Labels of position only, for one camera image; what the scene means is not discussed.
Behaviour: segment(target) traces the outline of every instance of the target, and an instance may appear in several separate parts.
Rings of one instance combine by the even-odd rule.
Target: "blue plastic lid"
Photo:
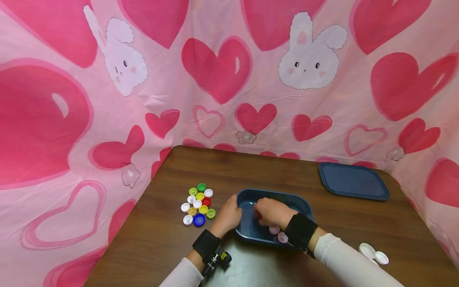
[[[380,201],[389,199],[389,191],[381,177],[369,168],[321,163],[319,173],[325,188],[331,193]]]
[[[206,222],[206,216],[203,215],[202,213],[198,213],[193,217],[193,224],[196,227],[203,226],[205,222]]]

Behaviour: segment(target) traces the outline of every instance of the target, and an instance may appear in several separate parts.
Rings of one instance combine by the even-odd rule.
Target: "black wrist strap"
[[[308,250],[309,241],[317,229],[317,224],[307,218],[304,214],[297,213],[294,215],[287,228],[285,229],[285,234],[288,236],[288,241],[294,247],[298,247],[311,257],[314,257],[314,254]]]
[[[220,238],[205,229],[198,239],[196,239],[195,243],[193,243],[193,249],[201,255],[202,261],[207,264],[219,245]]]

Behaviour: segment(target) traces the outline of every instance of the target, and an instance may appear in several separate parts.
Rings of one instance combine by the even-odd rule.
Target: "bottle cap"
[[[358,247],[358,250],[360,251],[361,254],[365,255],[365,257],[368,259],[376,258],[375,249],[367,243],[361,243]]]
[[[196,195],[198,193],[198,190],[195,187],[190,188],[188,191],[190,195]]]
[[[198,184],[199,192],[204,192],[206,190],[206,185],[203,183]]]
[[[206,216],[201,213],[198,213],[193,217],[193,224],[196,227],[203,226],[205,222],[206,222]]]
[[[212,197],[212,195],[213,195],[213,190],[210,189],[210,188],[207,188],[207,189],[204,191],[204,195],[205,195],[206,197],[209,197],[209,198]]]
[[[199,213],[206,214],[208,210],[209,208],[205,205],[202,205],[201,207],[199,207]]]
[[[389,257],[381,251],[376,251],[376,261],[381,265],[389,264]]]
[[[195,200],[195,201],[193,202],[193,207],[196,208],[196,209],[198,209],[199,207],[201,207],[201,205],[202,205],[201,200]]]
[[[209,219],[213,219],[215,217],[215,210],[212,208],[207,210],[206,216]]]
[[[188,225],[191,225],[192,223],[193,223],[193,216],[185,215],[185,217],[183,218],[183,224],[188,226]]]
[[[269,232],[272,234],[272,235],[278,235],[279,232],[280,232],[280,228],[278,226],[276,227],[270,227],[269,228]]]
[[[193,204],[193,202],[196,200],[196,197],[194,195],[190,195],[186,201],[189,203],[189,204]]]
[[[283,232],[279,232],[279,234],[277,235],[277,240],[279,240],[280,243],[288,243],[288,237]]]
[[[180,206],[180,209],[182,210],[182,212],[186,213],[190,209],[190,204],[189,203],[184,203],[184,204],[182,204],[182,206]]]
[[[198,213],[198,211],[197,211],[196,208],[194,208],[194,207],[191,207],[191,208],[188,210],[188,215],[195,216],[196,213]]]
[[[199,192],[198,194],[196,194],[196,199],[197,200],[202,200],[204,197],[205,197],[204,193],[202,193],[202,192]]]
[[[202,201],[202,204],[203,204],[203,205],[205,205],[205,206],[207,206],[207,207],[210,206],[210,198],[205,197],[205,198],[203,198],[201,201]]]

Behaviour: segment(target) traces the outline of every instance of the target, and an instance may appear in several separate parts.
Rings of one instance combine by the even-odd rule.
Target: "blue bottle cap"
[[[202,213],[198,213],[193,217],[193,224],[196,227],[203,226],[205,222],[206,222],[206,216],[203,215]]]

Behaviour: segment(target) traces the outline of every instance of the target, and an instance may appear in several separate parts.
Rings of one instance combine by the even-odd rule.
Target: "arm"
[[[262,216],[259,221],[261,225],[279,226],[283,230],[298,213],[270,198],[260,199],[255,210]],[[317,228],[312,235],[308,249],[347,287],[403,287],[357,250],[321,228]]]
[[[209,231],[222,239],[228,231],[235,229],[242,218],[242,209],[237,207],[236,195],[232,195],[222,207]],[[204,277],[204,262],[201,255],[192,249],[159,287],[197,287]]]

